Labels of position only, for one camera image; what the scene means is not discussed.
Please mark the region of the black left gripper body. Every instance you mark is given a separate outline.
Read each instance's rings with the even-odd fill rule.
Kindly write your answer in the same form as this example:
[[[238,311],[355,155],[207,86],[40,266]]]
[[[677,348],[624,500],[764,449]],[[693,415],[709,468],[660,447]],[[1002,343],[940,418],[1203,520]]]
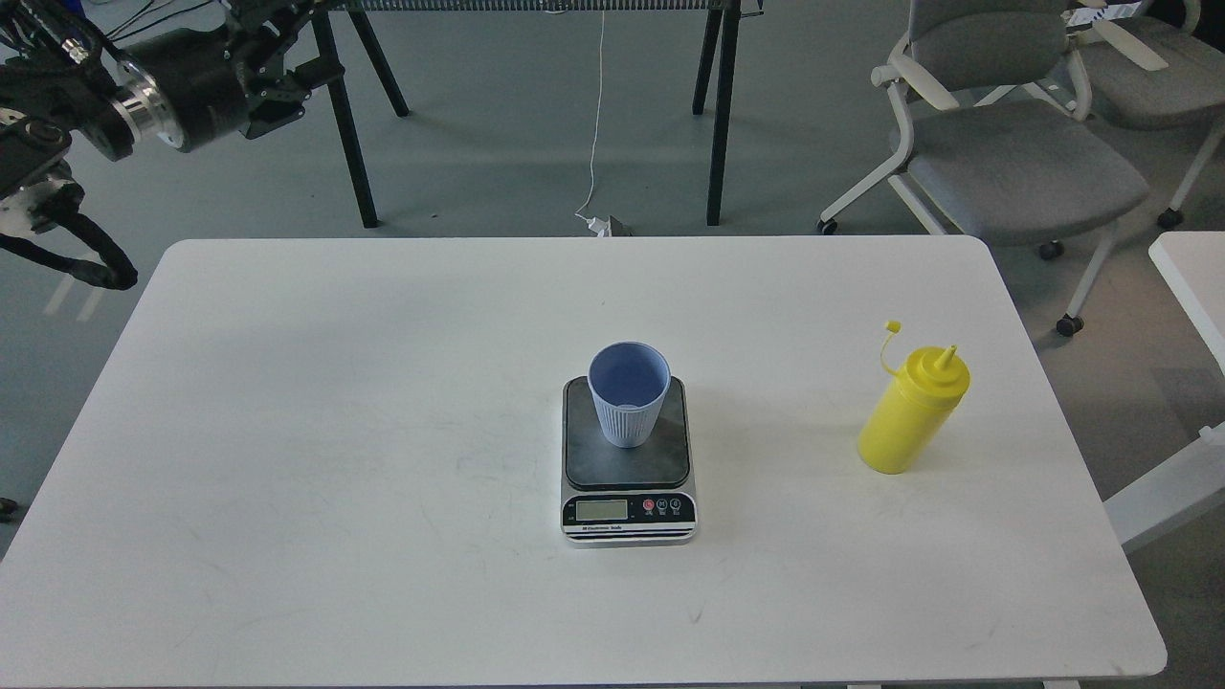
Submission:
[[[136,143],[158,137],[187,153],[247,123],[247,96],[225,58],[227,27],[175,28],[132,44],[113,108]]]

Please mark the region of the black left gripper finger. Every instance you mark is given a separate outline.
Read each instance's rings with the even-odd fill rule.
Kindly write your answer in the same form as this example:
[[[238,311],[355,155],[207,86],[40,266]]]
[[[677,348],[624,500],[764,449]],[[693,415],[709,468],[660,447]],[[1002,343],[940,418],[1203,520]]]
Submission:
[[[345,74],[337,58],[315,56],[298,69],[281,75],[276,81],[257,78],[249,85],[247,140],[262,137],[303,116],[303,104],[316,88],[330,85]]]
[[[223,1],[225,58],[281,58],[331,1]]]

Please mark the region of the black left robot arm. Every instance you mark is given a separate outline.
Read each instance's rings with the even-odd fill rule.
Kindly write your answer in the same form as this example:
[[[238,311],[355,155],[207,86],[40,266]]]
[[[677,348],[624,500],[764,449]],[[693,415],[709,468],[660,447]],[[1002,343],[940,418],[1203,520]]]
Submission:
[[[209,31],[176,28],[119,48],[61,1],[5,1],[2,249],[70,278],[126,291],[127,254],[80,210],[66,154],[83,135],[108,161],[157,137],[181,152],[296,121],[311,93],[343,67],[318,56],[284,64],[303,27],[337,1],[225,1]]]

